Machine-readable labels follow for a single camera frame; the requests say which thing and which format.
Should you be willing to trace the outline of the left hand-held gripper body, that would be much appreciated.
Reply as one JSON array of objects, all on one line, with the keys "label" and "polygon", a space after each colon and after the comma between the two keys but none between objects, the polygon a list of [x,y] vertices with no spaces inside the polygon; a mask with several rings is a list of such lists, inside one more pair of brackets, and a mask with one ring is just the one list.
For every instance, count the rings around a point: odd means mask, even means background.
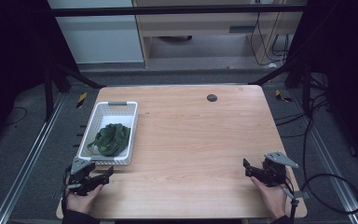
[{"label": "left hand-held gripper body", "polygon": [[94,169],[94,162],[75,157],[70,165],[69,181],[66,187],[78,195],[86,196],[90,192],[90,172]]}]

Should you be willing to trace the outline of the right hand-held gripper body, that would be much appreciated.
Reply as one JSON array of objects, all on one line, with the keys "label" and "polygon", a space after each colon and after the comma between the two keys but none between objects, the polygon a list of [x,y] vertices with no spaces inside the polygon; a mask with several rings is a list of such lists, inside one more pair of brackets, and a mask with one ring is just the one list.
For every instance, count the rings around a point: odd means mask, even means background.
[{"label": "right hand-held gripper body", "polygon": [[267,153],[262,162],[261,182],[268,187],[285,183],[286,167],[298,168],[298,164],[280,151]]}]

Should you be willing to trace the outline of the green leafy vegetable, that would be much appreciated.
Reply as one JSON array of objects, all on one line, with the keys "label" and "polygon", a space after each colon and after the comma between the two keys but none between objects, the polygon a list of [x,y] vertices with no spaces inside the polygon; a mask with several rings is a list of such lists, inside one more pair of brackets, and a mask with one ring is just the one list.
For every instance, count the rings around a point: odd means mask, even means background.
[{"label": "green leafy vegetable", "polygon": [[115,157],[129,145],[130,136],[131,128],[121,123],[109,123],[101,128],[88,147],[96,147],[103,156]]}]

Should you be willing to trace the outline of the white plastic basket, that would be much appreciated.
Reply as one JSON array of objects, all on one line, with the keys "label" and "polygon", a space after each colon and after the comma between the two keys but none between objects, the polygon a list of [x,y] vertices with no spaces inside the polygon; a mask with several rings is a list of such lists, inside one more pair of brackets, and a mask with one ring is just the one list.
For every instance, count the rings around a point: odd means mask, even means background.
[{"label": "white plastic basket", "polygon": [[[78,158],[95,161],[99,165],[129,165],[138,120],[137,109],[136,102],[99,102],[94,106],[77,152]],[[116,156],[104,156],[97,146],[91,145],[97,133],[109,124],[121,124],[130,129],[128,144]]]}]

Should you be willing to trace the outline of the person's left hand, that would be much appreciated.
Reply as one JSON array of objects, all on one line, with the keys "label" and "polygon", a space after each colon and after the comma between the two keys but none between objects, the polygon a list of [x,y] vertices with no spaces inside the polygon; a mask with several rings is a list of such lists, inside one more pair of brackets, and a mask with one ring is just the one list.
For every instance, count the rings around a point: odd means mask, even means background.
[{"label": "person's left hand", "polygon": [[77,195],[69,189],[65,191],[66,209],[78,213],[88,215],[92,208],[93,202],[103,189],[103,185],[99,185],[95,190],[86,196]]}]

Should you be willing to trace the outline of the person's right hand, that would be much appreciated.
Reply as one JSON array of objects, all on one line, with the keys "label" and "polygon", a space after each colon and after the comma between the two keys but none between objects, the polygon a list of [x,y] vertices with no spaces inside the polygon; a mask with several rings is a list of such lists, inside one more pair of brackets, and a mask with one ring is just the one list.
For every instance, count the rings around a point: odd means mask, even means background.
[{"label": "person's right hand", "polygon": [[285,186],[267,187],[253,176],[251,180],[261,193],[271,219],[277,220],[285,216],[287,200],[287,194],[283,191]]}]

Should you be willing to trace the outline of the yellow black tape strip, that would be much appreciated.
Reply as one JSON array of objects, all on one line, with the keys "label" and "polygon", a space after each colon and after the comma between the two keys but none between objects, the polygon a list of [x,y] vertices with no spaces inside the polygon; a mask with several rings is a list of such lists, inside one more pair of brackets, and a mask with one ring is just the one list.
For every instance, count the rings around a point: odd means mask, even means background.
[{"label": "yellow black tape strip", "polygon": [[81,108],[82,105],[84,104],[85,102],[85,99],[87,97],[88,93],[87,92],[82,92],[78,98],[78,101],[76,103],[76,108]]},{"label": "yellow black tape strip", "polygon": [[286,102],[286,103],[291,103],[293,102],[292,98],[290,97],[283,97],[281,92],[279,90],[275,90],[275,98],[277,100],[281,100],[283,102]]}]

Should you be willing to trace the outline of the black metal stand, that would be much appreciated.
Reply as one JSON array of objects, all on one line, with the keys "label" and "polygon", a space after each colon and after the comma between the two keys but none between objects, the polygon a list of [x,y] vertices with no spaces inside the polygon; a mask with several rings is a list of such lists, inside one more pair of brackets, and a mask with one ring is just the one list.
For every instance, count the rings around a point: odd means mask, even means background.
[{"label": "black metal stand", "polygon": [[82,76],[79,71],[76,71],[59,63],[45,62],[42,63],[42,68],[46,100],[45,121],[49,121],[52,118],[54,112],[52,85],[55,84],[56,87],[59,89],[59,92],[68,92],[69,90],[71,90],[71,85],[66,78],[67,76],[73,77],[93,89],[103,88],[102,84],[98,84]]},{"label": "black metal stand", "polygon": [[250,82],[250,85],[262,86],[273,78],[288,73],[284,85],[291,89],[298,84],[302,85],[302,109],[306,115],[311,117],[311,64],[306,59],[291,59],[281,67],[273,70],[260,79]]}]

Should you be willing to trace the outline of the dark curtain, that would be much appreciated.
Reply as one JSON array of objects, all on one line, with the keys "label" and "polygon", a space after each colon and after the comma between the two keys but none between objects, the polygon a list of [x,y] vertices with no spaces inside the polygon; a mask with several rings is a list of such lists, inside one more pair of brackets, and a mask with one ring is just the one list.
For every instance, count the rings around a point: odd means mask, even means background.
[{"label": "dark curtain", "polygon": [[358,0],[308,0],[291,53],[305,50],[358,152]]},{"label": "dark curtain", "polygon": [[28,10],[47,10],[48,0],[0,0],[0,129],[18,94],[44,82],[38,48],[20,24]]}]

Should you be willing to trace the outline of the white cabinet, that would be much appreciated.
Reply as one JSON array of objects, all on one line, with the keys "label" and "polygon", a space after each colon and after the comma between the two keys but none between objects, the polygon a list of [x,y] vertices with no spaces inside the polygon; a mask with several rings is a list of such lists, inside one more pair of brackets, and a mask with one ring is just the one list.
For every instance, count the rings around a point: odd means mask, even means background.
[{"label": "white cabinet", "polygon": [[[132,7],[131,0],[48,0],[52,9]],[[57,17],[77,64],[142,63],[134,16]]]}]

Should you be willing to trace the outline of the light wooden desk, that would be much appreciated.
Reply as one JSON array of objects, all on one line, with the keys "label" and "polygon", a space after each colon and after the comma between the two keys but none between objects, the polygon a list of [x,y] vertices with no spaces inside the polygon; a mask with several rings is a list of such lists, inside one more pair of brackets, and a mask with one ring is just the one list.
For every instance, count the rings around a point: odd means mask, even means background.
[{"label": "light wooden desk", "polygon": [[[301,4],[307,0],[131,0],[136,7],[280,5]],[[143,38],[180,35],[247,35],[255,59],[265,63],[272,57],[273,40],[278,35],[293,35],[300,12],[253,12],[139,15],[136,17]]]}]

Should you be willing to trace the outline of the aluminium floor rail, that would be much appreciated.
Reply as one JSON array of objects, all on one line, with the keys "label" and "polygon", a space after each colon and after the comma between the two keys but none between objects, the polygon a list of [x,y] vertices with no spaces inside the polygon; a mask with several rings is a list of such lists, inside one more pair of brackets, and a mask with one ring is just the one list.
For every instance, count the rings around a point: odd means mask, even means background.
[{"label": "aluminium floor rail", "polygon": [[26,185],[26,182],[29,179],[31,172],[34,169],[34,166],[39,158],[39,155],[46,144],[49,134],[59,116],[62,105],[66,95],[64,93],[59,93],[57,100],[53,105],[53,111],[50,117],[43,123],[43,126],[34,140],[34,144],[31,147],[22,167],[20,168],[11,188],[9,189],[5,199],[0,205],[0,224],[7,224],[12,211],[17,204],[18,199],[21,196],[21,193]]},{"label": "aluminium floor rail", "polygon": [[[303,139],[303,156],[302,156],[302,171],[304,176],[304,184],[301,186],[302,192],[305,188],[308,188],[308,194],[310,197],[313,197],[325,209],[329,209],[336,213],[343,214],[348,216],[352,224],[358,224],[358,190],[357,188],[347,179],[342,176],[342,173],[338,169],[336,163],[332,159],[331,155],[327,151],[327,147],[318,132],[317,128],[313,126],[313,118],[308,117],[304,110],[302,109],[302,100],[300,94],[297,91],[290,91],[291,96],[293,97],[293,102],[296,104],[299,112],[304,116],[302,119],[306,125],[306,131]],[[319,158],[322,162],[322,165],[325,169],[324,173],[307,175],[307,165],[306,165],[306,149],[307,149],[307,140],[310,138],[312,144],[314,145],[315,151],[318,153]],[[310,182],[315,180],[317,177],[325,176],[332,183],[335,193],[340,199],[343,209],[334,208],[333,206],[328,205],[327,203],[320,200],[316,195],[316,191],[310,188]]]}]

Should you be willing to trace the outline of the black horizontal frame bar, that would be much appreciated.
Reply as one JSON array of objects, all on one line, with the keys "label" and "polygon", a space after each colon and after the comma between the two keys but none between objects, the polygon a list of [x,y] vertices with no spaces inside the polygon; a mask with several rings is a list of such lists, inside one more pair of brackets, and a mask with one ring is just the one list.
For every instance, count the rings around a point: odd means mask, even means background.
[{"label": "black horizontal frame bar", "polygon": [[169,6],[169,7],[104,7],[51,9],[55,17],[78,16],[127,16],[127,15],[173,15],[209,13],[298,12],[307,9],[304,4],[283,5],[216,5],[216,6]]}]

